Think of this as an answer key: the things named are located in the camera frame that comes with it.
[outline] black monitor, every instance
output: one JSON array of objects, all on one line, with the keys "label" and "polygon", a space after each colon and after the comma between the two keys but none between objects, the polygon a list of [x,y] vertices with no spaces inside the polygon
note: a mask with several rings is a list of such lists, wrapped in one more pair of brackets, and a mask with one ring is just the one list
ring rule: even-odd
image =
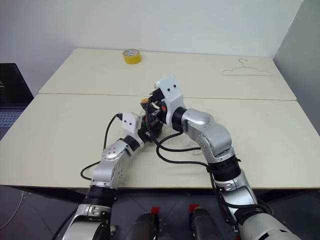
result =
[{"label": "black monitor", "polygon": [[34,99],[15,63],[0,63],[0,108],[25,108]]}]

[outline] white wall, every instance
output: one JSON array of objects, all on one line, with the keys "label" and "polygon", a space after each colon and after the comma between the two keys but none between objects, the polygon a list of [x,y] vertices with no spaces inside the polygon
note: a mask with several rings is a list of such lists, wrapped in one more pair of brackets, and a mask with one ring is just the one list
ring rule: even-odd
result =
[{"label": "white wall", "polygon": [[274,62],[320,135],[320,1],[305,0]]},{"label": "white wall", "polygon": [[302,0],[0,0],[0,62],[32,93],[74,48],[274,56]]}]

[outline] black cable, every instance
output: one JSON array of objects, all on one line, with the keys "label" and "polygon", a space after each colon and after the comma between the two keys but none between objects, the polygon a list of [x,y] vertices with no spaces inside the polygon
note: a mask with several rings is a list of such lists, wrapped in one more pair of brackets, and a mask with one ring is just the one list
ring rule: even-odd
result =
[{"label": "black cable", "polygon": [[179,131],[177,133],[171,134],[169,136],[166,136],[165,138],[163,138],[161,141],[156,141],[158,142],[157,146],[159,146],[159,148],[167,151],[167,152],[174,152],[174,153],[180,153],[180,152],[189,152],[189,151],[194,151],[194,150],[201,150],[200,147],[191,147],[191,148],[184,148],[184,149],[172,149],[172,148],[167,148],[165,146],[163,146],[162,144],[167,141],[168,139],[172,139],[174,137],[180,136],[182,135],[184,132],[183,131]]},{"label": "black cable", "polygon": [[[113,123],[113,121],[116,119],[116,117],[118,117],[118,116],[120,116],[119,113],[118,113],[118,114],[115,114],[115,115],[111,118],[110,122],[108,123],[108,126],[106,127],[105,134],[104,134],[103,150],[105,150],[106,145],[107,145],[107,137],[108,137],[108,132],[109,132],[110,126],[111,126],[111,124]],[[89,168],[97,165],[98,163],[100,163],[100,161],[97,161],[97,162],[95,162],[95,163],[90,164],[89,166],[86,166],[84,169],[81,170],[80,176],[81,176],[83,179],[86,179],[86,180],[90,180],[90,181],[91,181],[91,178],[86,177],[86,176],[84,175],[84,172],[85,172],[87,169],[89,169]]]},{"label": "black cable", "polygon": [[227,205],[228,207],[230,208],[233,208],[233,209],[251,209],[251,208],[258,208],[258,209],[262,209],[266,214],[269,213],[269,210],[261,205],[261,204],[247,204],[247,205],[236,205],[236,204],[231,204],[231,203],[228,203],[228,202],[224,202],[225,205]]},{"label": "black cable", "polygon": [[[163,138],[163,139],[159,142],[159,144],[161,145],[163,142],[167,141],[168,139],[174,138],[174,137],[179,136],[179,135],[181,135],[181,134],[183,134],[183,132],[178,132],[178,133],[169,135],[169,136]],[[201,161],[174,161],[174,160],[169,160],[169,159],[165,158],[164,156],[162,156],[162,155],[160,154],[159,149],[160,149],[160,146],[157,145],[157,146],[156,146],[156,150],[155,150],[157,156],[158,156],[159,158],[161,158],[163,161],[167,162],[167,163],[170,163],[170,164],[196,164],[196,165],[202,165],[202,166],[204,166],[205,168],[208,168],[208,167],[209,167],[207,164],[205,164],[205,163],[203,163],[203,162],[201,162]]]},{"label": "black cable", "polygon": [[52,236],[51,240],[56,240],[56,238],[58,237],[59,233],[61,232],[62,228],[66,225],[66,223],[68,222],[68,220],[76,213],[78,208],[76,208],[75,210],[73,210],[66,218],[65,220],[61,223],[61,225],[59,226],[59,228],[55,231],[54,235]]},{"label": "black cable", "polygon": [[218,192],[217,192],[217,188],[216,188],[216,185],[215,185],[214,175],[211,172],[209,172],[209,175],[210,175],[211,186],[212,186],[213,190],[215,191],[215,193],[217,194],[217,197],[218,197]]},{"label": "black cable", "polygon": [[264,205],[264,206],[266,206],[268,209],[269,209],[269,214],[272,216],[272,217],[274,217],[275,216],[275,211],[273,210],[273,208],[269,205],[269,204],[267,204],[265,201],[262,201],[260,198],[256,198],[257,200],[258,200],[258,203],[260,204],[260,205]]},{"label": "black cable", "polygon": [[83,179],[86,179],[86,180],[90,180],[90,181],[91,181],[91,178],[90,178],[90,177],[86,177],[86,176],[84,175],[84,172],[85,172],[85,170],[93,167],[94,165],[97,165],[98,163],[100,163],[100,161],[97,161],[97,162],[95,162],[95,163],[90,164],[89,166],[86,166],[84,169],[81,170],[80,176],[81,176]]},{"label": "black cable", "polygon": [[107,137],[108,137],[109,128],[110,128],[111,124],[113,123],[113,121],[116,119],[117,115],[118,115],[118,114],[115,114],[115,115],[111,118],[108,126],[106,127],[105,134],[104,134],[103,150],[105,150],[106,145],[107,145]]}]

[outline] keyboard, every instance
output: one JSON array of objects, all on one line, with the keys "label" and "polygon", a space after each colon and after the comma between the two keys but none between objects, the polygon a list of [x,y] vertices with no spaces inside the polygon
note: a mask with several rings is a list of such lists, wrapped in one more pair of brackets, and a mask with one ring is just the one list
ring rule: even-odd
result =
[{"label": "keyboard", "polygon": [[0,128],[10,128],[22,111],[0,111]]}]

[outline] laptop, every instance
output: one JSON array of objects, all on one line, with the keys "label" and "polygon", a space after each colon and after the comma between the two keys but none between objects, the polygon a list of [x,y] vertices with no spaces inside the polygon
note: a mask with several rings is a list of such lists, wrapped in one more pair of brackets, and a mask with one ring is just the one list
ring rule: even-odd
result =
[{"label": "laptop", "polygon": [[0,140],[34,99],[15,63],[0,63]]}]

